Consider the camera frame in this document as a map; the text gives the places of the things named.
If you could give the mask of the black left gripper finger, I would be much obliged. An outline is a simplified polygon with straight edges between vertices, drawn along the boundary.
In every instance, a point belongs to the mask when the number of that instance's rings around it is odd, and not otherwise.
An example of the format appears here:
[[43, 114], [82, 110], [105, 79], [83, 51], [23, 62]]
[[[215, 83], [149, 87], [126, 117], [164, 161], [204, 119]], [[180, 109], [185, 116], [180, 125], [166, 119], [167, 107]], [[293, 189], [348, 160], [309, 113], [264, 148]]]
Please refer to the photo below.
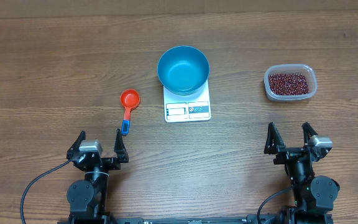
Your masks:
[[81, 131], [76, 141], [71, 145], [71, 147], [67, 150], [67, 159], [72, 159], [75, 152], [79, 151], [80, 144], [83, 140], [86, 139], [86, 132]]
[[120, 163], [128, 163], [129, 162], [129, 155], [126, 151], [126, 147], [124, 145], [124, 141], [122, 138], [122, 132], [120, 129], [117, 129], [117, 131], [116, 131], [114, 152], [116, 153], [117, 159]]

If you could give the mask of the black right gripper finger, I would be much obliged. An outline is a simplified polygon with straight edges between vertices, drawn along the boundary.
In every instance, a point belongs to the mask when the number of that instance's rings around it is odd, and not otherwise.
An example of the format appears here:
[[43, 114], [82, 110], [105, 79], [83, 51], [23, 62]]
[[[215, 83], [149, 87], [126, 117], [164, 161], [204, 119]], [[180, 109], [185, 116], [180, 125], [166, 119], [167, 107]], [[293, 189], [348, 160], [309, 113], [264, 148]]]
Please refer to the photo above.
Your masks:
[[264, 154], [278, 154], [285, 149], [285, 143], [273, 122], [268, 124]]
[[308, 122], [303, 123], [301, 127], [303, 130], [304, 143], [308, 144], [311, 137], [317, 135], [317, 133]]

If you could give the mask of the orange scoop with blue handle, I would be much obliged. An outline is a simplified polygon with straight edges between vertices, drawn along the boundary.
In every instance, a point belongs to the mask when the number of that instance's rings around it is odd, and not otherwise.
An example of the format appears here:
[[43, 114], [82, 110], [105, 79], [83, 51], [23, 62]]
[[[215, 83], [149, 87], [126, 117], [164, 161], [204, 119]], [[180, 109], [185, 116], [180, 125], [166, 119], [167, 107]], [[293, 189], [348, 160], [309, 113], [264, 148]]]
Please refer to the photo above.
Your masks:
[[124, 90], [121, 94], [120, 101], [124, 107], [124, 117], [122, 121], [122, 134], [124, 136], [129, 134], [131, 125], [131, 111], [136, 109], [140, 104], [140, 95], [134, 89]]

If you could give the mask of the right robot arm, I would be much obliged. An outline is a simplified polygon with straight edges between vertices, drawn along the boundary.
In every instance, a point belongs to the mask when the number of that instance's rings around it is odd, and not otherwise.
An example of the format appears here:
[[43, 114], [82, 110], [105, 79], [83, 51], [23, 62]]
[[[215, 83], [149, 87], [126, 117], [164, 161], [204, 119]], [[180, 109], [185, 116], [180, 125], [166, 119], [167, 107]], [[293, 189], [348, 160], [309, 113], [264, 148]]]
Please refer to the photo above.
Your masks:
[[265, 199], [257, 211], [257, 222], [262, 223], [261, 211], [264, 205], [278, 195], [292, 191], [295, 199], [294, 206], [287, 206], [279, 211], [267, 223], [332, 223], [332, 215], [340, 191], [340, 185], [332, 178], [319, 175], [313, 170], [313, 163], [327, 156], [333, 148], [332, 140], [320, 136], [310, 125], [302, 124], [302, 147], [287, 147], [273, 122], [268, 124], [267, 140], [264, 154], [274, 155], [273, 163], [283, 165], [290, 186], [274, 193]]

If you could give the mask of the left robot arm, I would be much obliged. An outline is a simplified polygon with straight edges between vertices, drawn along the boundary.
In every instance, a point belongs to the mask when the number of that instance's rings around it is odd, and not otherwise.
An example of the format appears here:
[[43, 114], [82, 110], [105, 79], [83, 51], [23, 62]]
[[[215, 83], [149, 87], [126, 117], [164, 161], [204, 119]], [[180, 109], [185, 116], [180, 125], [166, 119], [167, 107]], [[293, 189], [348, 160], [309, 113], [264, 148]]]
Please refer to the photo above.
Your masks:
[[99, 140], [87, 140], [82, 131], [71, 148], [67, 159], [83, 171], [85, 176], [72, 183], [67, 190], [70, 214], [67, 223], [116, 223], [113, 214], [106, 210], [109, 171], [119, 170], [129, 162], [121, 130], [116, 131], [114, 157], [103, 157]]

